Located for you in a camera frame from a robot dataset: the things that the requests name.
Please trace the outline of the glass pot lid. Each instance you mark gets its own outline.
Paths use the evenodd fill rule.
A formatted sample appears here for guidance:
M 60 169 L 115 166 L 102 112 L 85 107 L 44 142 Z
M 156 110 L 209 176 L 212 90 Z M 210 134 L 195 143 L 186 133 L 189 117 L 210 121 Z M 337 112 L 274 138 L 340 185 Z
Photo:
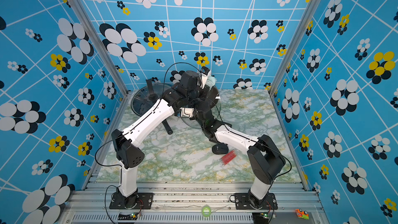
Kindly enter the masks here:
M 185 107 L 182 107 L 176 114 L 182 119 L 195 120 L 202 129 L 217 129 L 222 125 L 218 120 L 212 109 L 216 107 L 219 102 L 219 91 L 216 86 L 209 88 L 205 86 L 203 93 L 188 102 Z
M 138 116 L 142 116 L 151 109 L 163 92 L 172 87 L 169 84 L 160 83 L 156 79 L 147 79 L 146 84 L 131 99 L 131 109 Z

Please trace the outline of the light green microfiber cloth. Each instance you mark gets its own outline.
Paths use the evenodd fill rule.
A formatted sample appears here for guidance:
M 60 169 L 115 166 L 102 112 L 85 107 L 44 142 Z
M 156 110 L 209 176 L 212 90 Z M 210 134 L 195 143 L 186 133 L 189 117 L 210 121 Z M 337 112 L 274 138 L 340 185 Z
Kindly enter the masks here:
M 216 82 L 217 82 L 217 79 L 214 76 L 208 76 L 208 79 L 206 81 L 206 85 L 209 88 L 212 88 L 212 87 L 215 86 Z

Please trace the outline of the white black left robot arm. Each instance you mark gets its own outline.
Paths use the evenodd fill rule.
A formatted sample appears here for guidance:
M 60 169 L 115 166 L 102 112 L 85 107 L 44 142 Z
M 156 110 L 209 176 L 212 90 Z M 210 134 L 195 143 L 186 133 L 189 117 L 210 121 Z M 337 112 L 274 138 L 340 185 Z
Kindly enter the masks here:
M 122 131 L 116 129 L 112 132 L 114 149 L 121 166 L 115 202 L 119 202 L 122 207 L 132 209 L 138 202 L 137 169 L 145 157 L 140 149 L 143 140 L 172 115 L 193 119 L 194 110 L 189 104 L 210 90 L 206 85 L 210 76 L 211 71 L 207 67 L 198 73 L 184 72 L 180 82 L 162 93 L 154 106 L 136 122 Z

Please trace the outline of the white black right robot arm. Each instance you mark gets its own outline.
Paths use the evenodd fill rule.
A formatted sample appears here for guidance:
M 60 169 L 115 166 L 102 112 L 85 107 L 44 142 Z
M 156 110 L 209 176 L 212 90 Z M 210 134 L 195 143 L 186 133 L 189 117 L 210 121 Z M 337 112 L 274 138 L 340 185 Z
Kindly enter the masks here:
M 248 192 L 248 201 L 252 207 L 260 208 L 274 180 L 286 165 L 286 157 L 281 154 L 268 135 L 249 136 L 214 117 L 210 100 L 194 99 L 192 104 L 193 118 L 200 124 L 203 133 L 211 142 L 235 148 L 247 155 L 255 175 Z

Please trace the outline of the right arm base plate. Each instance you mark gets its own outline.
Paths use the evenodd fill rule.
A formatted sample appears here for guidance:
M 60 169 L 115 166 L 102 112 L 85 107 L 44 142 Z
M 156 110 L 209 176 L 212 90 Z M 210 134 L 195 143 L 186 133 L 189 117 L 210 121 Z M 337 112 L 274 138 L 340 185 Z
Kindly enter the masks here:
M 234 197 L 237 210 L 255 209 L 271 211 L 278 209 L 278 204 L 273 193 L 268 193 L 262 200 L 257 199 L 249 193 L 235 193 Z

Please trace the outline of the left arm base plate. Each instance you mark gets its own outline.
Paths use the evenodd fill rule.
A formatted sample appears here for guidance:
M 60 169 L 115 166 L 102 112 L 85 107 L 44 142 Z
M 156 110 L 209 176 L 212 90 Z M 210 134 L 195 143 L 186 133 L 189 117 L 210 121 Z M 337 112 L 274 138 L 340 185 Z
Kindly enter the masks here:
M 110 209 L 151 209 L 153 193 L 136 193 L 129 197 L 123 196 L 120 192 L 112 194 L 109 204 Z

